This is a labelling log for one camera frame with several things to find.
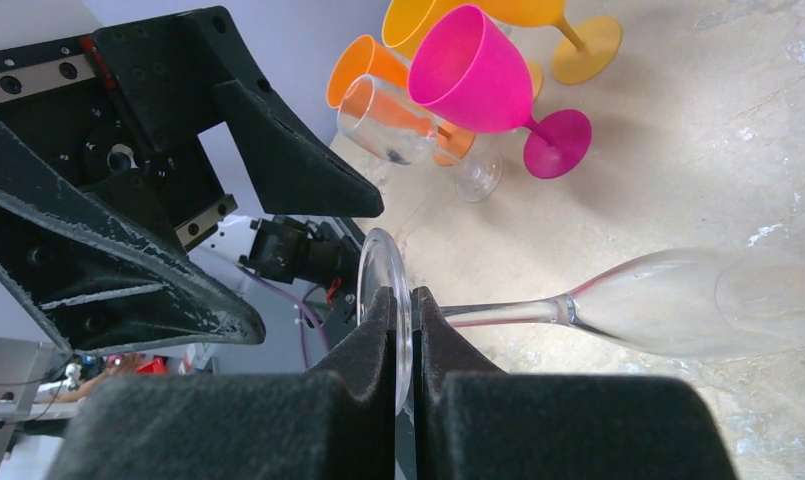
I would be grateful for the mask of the pink wine glass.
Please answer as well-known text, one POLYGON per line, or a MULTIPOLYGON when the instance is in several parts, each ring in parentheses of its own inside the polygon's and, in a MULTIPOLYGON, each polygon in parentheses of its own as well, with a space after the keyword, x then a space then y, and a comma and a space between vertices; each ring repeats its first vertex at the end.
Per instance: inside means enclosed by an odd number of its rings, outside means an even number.
POLYGON ((484 11, 458 6, 432 27, 414 55, 408 91, 412 100, 475 133, 530 131, 523 161, 541 179, 573 170, 588 153, 592 125, 579 110, 534 118, 535 95, 526 61, 484 11))

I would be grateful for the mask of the clear wine glass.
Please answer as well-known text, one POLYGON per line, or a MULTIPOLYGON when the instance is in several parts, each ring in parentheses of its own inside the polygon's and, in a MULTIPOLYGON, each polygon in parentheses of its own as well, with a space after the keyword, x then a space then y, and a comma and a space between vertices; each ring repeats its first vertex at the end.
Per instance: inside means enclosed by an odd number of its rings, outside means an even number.
POLYGON ((805 261, 785 252, 650 253, 537 300, 446 306, 459 328, 551 324, 655 356, 764 356, 805 347, 805 261))
POLYGON ((468 203, 497 188, 503 160, 476 134, 441 122, 402 88, 371 74, 352 81, 337 113, 340 133, 374 156, 397 165, 435 160, 454 169, 457 195, 468 203))

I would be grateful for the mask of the yellow wine glass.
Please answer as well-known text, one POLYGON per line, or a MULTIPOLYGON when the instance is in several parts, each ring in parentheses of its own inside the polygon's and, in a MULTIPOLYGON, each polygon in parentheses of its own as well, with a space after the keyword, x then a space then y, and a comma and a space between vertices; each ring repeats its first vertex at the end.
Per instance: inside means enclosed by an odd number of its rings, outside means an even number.
POLYGON ((611 16, 596 16, 571 26, 564 0, 493 0, 478 5, 491 17, 511 26, 552 26, 565 39, 556 47, 551 70, 564 85, 584 83, 601 73, 618 54, 623 30, 611 16))
POLYGON ((552 1, 393 1, 382 41, 412 61, 416 100, 431 102, 483 62, 506 53, 508 69, 526 80, 533 96, 542 86, 538 67, 528 69, 510 39, 495 25, 540 26, 552 18, 552 1))

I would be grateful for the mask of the yellow wine glass front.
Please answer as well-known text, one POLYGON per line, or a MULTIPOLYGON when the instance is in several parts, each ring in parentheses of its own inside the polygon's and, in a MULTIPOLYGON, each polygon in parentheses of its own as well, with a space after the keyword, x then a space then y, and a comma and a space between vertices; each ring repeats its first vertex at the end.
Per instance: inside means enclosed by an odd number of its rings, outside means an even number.
POLYGON ((533 96, 542 86, 538 67, 528 69, 510 39, 495 25, 540 26, 552 18, 552 1, 393 1, 382 41, 412 61, 416 100, 431 102, 483 62, 506 53, 508 69, 526 80, 533 96))

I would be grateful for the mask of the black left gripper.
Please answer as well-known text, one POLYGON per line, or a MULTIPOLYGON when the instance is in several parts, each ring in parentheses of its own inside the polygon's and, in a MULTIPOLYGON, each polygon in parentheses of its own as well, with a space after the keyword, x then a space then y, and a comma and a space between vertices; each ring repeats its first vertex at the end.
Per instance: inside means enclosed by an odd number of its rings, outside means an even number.
POLYGON ((225 7, 93 42, 0 50, 0 283, 66 351, 262 343, 258 311, 162 241, 188 252, 237 208, 194 139, 226 123, 270 214, 375 218, 379 189, 289 108, 225 7))

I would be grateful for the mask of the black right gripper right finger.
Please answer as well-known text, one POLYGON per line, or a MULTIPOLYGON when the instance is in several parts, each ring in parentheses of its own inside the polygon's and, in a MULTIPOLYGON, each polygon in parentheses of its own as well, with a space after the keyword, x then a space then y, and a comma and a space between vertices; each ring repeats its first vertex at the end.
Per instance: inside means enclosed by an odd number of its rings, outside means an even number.
POLYGON ((510 374, 412 292, 422 479, 732 479, 714 419, 659 376, 510 374))

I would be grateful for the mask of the orange wine glass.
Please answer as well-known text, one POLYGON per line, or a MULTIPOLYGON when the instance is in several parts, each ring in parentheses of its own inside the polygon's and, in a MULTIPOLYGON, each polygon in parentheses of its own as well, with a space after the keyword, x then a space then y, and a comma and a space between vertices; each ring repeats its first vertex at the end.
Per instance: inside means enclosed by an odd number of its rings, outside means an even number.
MULTIPOLYGON (((362 35, 354 40, 338 59, 328 82, 327 101, 338 113, 345 91, 353 80, 363 74, 371 74, 384 79, 402 88, 409 95, 408 73, 408 67, 389 49, 380 45, 372 36, 362 35)), ((436 114, 432 114, 439 121, 446 122, 436 114)))

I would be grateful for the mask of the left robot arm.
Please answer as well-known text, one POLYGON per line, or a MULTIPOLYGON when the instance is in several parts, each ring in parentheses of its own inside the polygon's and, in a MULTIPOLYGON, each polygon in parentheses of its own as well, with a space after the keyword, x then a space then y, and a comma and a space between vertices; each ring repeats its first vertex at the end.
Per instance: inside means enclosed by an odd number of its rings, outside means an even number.
POLYGON ((0 285, 60 349, 260 344, 260 314, 188 257, 351 283, 378 189, 260 69, 220 5, 101 26, 79 1, 0 1, 0 285))

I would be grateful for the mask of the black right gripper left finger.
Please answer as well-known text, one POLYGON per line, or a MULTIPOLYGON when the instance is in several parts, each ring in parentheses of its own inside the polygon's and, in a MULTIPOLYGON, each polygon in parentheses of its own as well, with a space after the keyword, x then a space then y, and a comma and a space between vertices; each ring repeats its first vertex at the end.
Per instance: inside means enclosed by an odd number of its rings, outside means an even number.
POLYGON ((390 479, 392 289, 296 374, 120 375, 66 429, 51 479, 390 479))

